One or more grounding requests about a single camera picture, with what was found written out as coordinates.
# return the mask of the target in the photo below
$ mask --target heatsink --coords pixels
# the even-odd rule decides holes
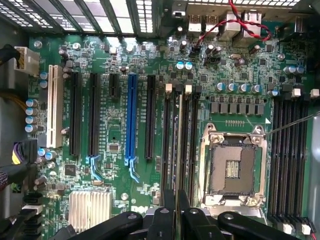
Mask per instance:
[[[77,233],[111,217],[112,194],[99,191],[73,191],[69,195],[69,224]]]
[[[24,46],[15,46],[20,53],[20,58],[14,60],[14,70],[29,75],[39,75],[39,54]]]
[[[62,146],[64,80],[62,67],[49,65],[46,147]]]

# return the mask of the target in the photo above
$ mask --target red wire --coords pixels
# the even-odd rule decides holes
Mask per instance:
[[[269,28],[265,25],[262,25],[262,24],[259,24],[259,23],[256,23],[256,22],[252,22],[252,21],[243,21],[241,19],[241,17],[238,15],[238,10],[234,4],[234,1],[233,0],[229,0],[229,5],[231,6],[231,9],[232,9],[232,12],[233,14],[236,16],[236,20],[223,20],[221,22],[219,22],[218,24],[216,24],[214,27],[212,27],[209,31],[207,31],[204,35],[202,35],[198,42],[197,42],[197,45],[199,45],[204,39],[205,37],[211,33],[214,29],[226,24],[226,23],[238,23],[241,25],[241,27],[248,32],[248,34],[256,39],[260,39],[261,41],[267,41],[269,40],[271,37],[272,37],[272,34],[269,30]],[[249,25],[254,25],[254,26],[257,26],[257,27],[260,27],[262,29],[264,29],[266,32],[267,32],[267,36],[266,37],[260,37],[260,35],[258,34],[254,34],[251,30],[248,29],[247,27],[247,24]]]

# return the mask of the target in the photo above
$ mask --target motherboard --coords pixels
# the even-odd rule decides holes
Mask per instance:
[[[264,24],[277,35],[277,22]],[[165,189],[185,190],[212,216],[237,211],[273,226],[307,217],[312,124],[262,135],[313,112],[314,43],[196,42],[30,38],[40,74],[29,78],[25,129],[39,147],[43,239],[145,214]]]

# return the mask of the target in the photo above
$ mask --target green circuit board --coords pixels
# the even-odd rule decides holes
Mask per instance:
[[[277,24],[267,23],[274,27]],[[42,48],[34,47],[35,41],[42,42]],[[203,46],[211,43],[208,39]],[[79,43],[80,49],[73,49],[73,44]],[[219,54],[221,62],[217,65],[204,66],[204,50],[199,57],[190,58],[189,49],[179,51],[180,41],[174,37],[166,40],[139,41],[135,38],[123,38],[121,41],[116,37],[95,37],[67,35],[64,37],[32,37],[29,48],[40,54],[40,72],[48,72],[49,65],[60,65],[61,56],[58,51],[63,46],[67,48],[70,58],[73,60],[73,71],[82,74],[82,113],[80,134],[80,156],[73,157],[69,153],[69,138],[63,137],[63,146],[55,149],[58,158],[54,165],[45,165],[40,170],[41,175],[47,176],[47,186],[43,191],[44,204],[44,230],[43,239],[52,237],[61,227],[68,225],[69,194],[72,191],[109,191],[112,193],[112,216],[125,211],[145,212],[147,208],[158,207],[158,199],[161,197],[161,164],[163,152],[163,117],[165,84],[167,83],[190,83],[193,86],[202,86],[197,113],[197,148],[196,159],[200,154],[200,137],[208,123],[214,123],[217,130],[230,133],[251,133],[253,126],[262,125],[265,132],[272,129],[273,100],[267,94],[269,84],[273,84],[275,90],[280,89],[281,83],[303,85],[306,91],[312,86],[312,75],[304,74],[301,78],[290,77],[284,74],[283,69],[288,65],[306,65],[306,58],[313,54],[314,45],[308,41],[292,41],[278,43],[277,39],[267,42],[258,42],[261,52],[250,55],[250,48],[234,48],[230,42],[213,42],[222,47]],[[105,46],[115,48],[116,53],[105,51]],[[133,51],[126,51],[127,46],[133,46]],[[285,60],[280,61],[278,54],[285,54]],[[230,58],[232,54],[241,54],[245,64],[235,67],[235,60]],[[176,69],[178,62],[192,63],[190,71]],[[127,67],[126,73],[121,72],[120,67]],[[100,91],[100,124],[99,124],[99,174],[103,179],[103,185],[93,185],[90,174],[90,164],[86,160],[88,152],[88,125],[89,125],[89,73],[101,75]],[[109,79],[111,73],[119,74],[120,97],[113,100],[108,97]],[[126,143],[126,111],[127,111],[127,88],[128,73],[138,74],[138,100],[137,100],[137,130],[135,155],[137,161],[135,171],[139,183],[131,177],[128,167],[124,165]],[[156,77],[156,100],[155,100],[155,144],[154,158],[151,161],[145,159],[145,132],[146,132],[146,105],[147,105],[147,77]],[[42,99],[43,90],[39,85],[40,79],[30,77],[29,97],[39,100],[39,105],[45,103]],[[261,85],[262,90],[253,94],[247,93],[217,92],[216,84],[235,83],[237,86],[248,84]],[[63,93],[63,128],[70,125],[70,85],[71,82],[64,80]],[[219,114],[212,113],[212,102],[235,103],[244,105],[263,106],[261,114]],[[31,138],[42,138],[46,133],[47,111],[39,108],[38,125],[40,128],[36,135]],[[110,144],[118,144],[118,152],[110,151]],[[268,140],[267,165],[270,165],[271,138]],[[309,160],[306,160],[304,191],[308,191]],[[255,175],[260,176],[260,165],[255,164]],[[269,170],[267,167],[265,195],[268,197]],[[57,185],[64,185],[63,190],[57,190]],[[307,197],[303,197],[303,214],[307,214]]]

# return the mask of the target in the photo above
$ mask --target blue-topped capacitor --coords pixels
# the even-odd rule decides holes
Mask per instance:
[[[248,91],[248,85],[247,84],[241,84],[239,87],[238,87],[238,91],[240,93],[245,93],[246,91]]]
[[[40,88],[46,89],[48,87],[48,82],[46,80],[42,80],[40,81],[39,85],[40,85]]]
[[[184,67],[186,70],[190,71],[192,69],[193,65],[191,62],[187,61],[184,65]]]
[[[48,73],[46,73],[45,71],[40,73],[40,79],[46,80],[47,78],[48,78]]]
[[[218,92],[225,90],[225,84],[223,82],[217,83],[215,85],[215,90],[217,90]]]
[[[297,66],[294,71],[294,75],[300,75],[305,73],[305,68],[303,66]]]
[[[25,101],[25,105],[30,108],[36,107],[38,106],[38,100],[29,98],[27,101]]]
[[[28,107],[25,110],[25,114],[27,114],[28,116],[35,116],[38,114],[38,109],[34,107]]]
[[[228,92],[233,92],[234,90],[236,90],[236,85],[234,83],[229,83],[227,86],[226,86],[226,90]]]
[[[185,65],[182,61],[178,61],[175,65],[175,68],[179,71],[181,71],[182,69],[184,69]]]
[[[262,90],[262,87],[261,87],[261,85],[253,85],[252,87],[251,87],[251,92],[252,93],[254,93],[254,94],[259,94],[259,93],[261,93],[261,90]]]
[[[287,75],[290,75],[290,74],[294,74],[296,71],[296,67],[295,66],[286,66],[284,69],[283,69],[283,72]]]
[[[57,157],[57,153],[55,151],[49,151],[44,155],[44,158],[48,161],[54,160]]]
[[[27,124],[36,124],[38,122],[38,118],[36,116],[27,116],[25,118],[25,122]]]
[[[48,153],[48,152],[49,152],[49,150],[47,148],[39,148],[38,149],[38,155],[40,157],[44,157],[46,155],[46,153]]]
[[[276,90],[276,89],[274,89],[274,90],[272,90],[272,91],[268,91],[267,94],[268,94],[268,96],[270,96],[270,97],[276,97],[276,96],[279,95],[279,91]]]
[[[34,124],[28,124],[24,127],[24,130],[28,133],[35,133],[36,131],[38,131],[38,126],[34,125]]]

